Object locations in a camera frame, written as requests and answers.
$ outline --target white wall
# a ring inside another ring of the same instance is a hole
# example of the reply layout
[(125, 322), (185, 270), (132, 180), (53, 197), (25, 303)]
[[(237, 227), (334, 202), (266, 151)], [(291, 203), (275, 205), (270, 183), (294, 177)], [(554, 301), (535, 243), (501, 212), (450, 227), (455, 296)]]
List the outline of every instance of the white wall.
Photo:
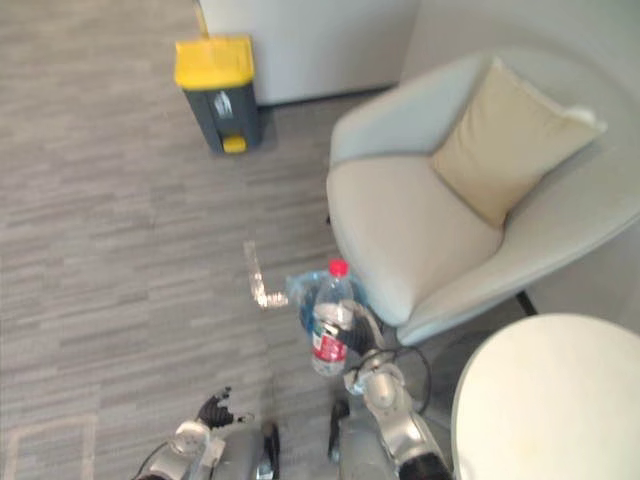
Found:
[[(465, 53), (517, 43), (594, 64), (640, 102), (639, 26), (638, 0), (424, 0), (402, 78)], [(528, 293), (540, 312), (596, 315), (640, 333), (640, 225)]]
[(395, 83), (419, 0), (201, 0), (209, 31), (254, 42), (256, 96), (281, 103)]

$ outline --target red bottle label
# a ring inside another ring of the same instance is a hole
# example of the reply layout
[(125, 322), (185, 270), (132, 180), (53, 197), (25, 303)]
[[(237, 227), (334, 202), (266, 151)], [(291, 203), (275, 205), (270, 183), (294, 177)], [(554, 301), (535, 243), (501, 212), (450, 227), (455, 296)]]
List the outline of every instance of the red bottle label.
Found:
[(313, 355), (325, 362), (342, 363), (347, 358), (347, 346), (325, 332), (313, 332)]

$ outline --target beige pillow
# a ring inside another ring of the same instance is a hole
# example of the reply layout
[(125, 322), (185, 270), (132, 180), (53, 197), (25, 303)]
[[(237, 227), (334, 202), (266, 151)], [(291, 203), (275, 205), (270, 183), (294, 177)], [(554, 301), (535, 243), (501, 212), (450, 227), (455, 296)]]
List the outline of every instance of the beige pillow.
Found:
[(434, 155), (442, 178), (495, 227), (542, 178), (606, 130), (564, 108), (494, 59), (462, 119)]

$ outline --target trash can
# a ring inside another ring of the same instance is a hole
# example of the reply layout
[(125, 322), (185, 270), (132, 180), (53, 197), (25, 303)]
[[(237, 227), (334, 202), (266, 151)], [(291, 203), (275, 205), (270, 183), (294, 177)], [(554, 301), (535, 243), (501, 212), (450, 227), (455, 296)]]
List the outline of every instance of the trash can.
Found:
[(248, 35), (176, 43), (175, 81), (214, 152), (241, 153), (260, 143)]

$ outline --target blue plastic bag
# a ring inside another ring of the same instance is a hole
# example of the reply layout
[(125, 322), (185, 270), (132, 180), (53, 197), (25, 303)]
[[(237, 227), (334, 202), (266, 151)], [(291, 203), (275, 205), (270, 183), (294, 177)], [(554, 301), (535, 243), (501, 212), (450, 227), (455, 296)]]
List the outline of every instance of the blue plastic bag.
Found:
[[(294, 277), (287, 277), (287, 298), (290, 304), (296, 304), (302, 328), (311, 337), (313, 329), (313, 306), (320, 289), (320, 284), (329, 277), (326, 270), (315, 270)], [(367, 305), (367, 297), (362, 283), (354, 275), (349, 275), (349, 282), (353, 289), (354, 300), (361, 305)]]

